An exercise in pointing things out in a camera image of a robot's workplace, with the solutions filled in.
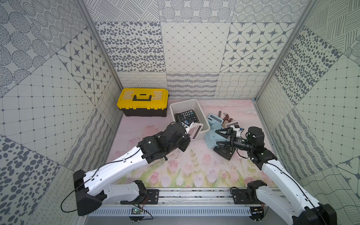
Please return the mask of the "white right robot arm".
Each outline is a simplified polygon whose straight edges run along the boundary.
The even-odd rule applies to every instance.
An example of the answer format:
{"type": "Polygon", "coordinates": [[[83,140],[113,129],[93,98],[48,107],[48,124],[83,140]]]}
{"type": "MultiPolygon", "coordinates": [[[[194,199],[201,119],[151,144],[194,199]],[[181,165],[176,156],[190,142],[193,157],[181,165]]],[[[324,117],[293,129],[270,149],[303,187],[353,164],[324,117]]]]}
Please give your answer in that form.
{"type": "Polygon", "coordinates": [[[289,225],[335,225],[337,213],[329,204],[322,204],[308,193],[281,165],[278,158],[264,146],[264,132],[259,127],[249,127],[246,137],[238,126],[218,129],[217,135],[225,138],[218,141],[214,151],[227,160],[241,150],[247,158],[264,172],[281,190],[285,198],[269,188],[262,180],[247,184],[245,191],[230,189],[234,202],[260,202],[268,206],[289,225]]]}

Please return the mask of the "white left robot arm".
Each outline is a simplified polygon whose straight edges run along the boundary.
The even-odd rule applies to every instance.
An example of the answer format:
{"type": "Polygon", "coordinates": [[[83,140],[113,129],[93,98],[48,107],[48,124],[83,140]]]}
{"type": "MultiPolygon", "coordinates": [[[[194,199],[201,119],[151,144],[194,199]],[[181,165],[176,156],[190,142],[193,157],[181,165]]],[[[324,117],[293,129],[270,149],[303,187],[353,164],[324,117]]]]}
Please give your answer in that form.
{"type": "Polygon", "coordinates": [[[189,127],[172,122],[164,131],[143,138],[116,160],[92,171],[75,172],[73,180],[77,214],[88,215],[105,203],[138,205],[145,202],[148,194],[142,181],[116,187],[113,183],[131,171],[165,159],[176,149],[184,152],[191,141],[189,130],[189,127]]]}

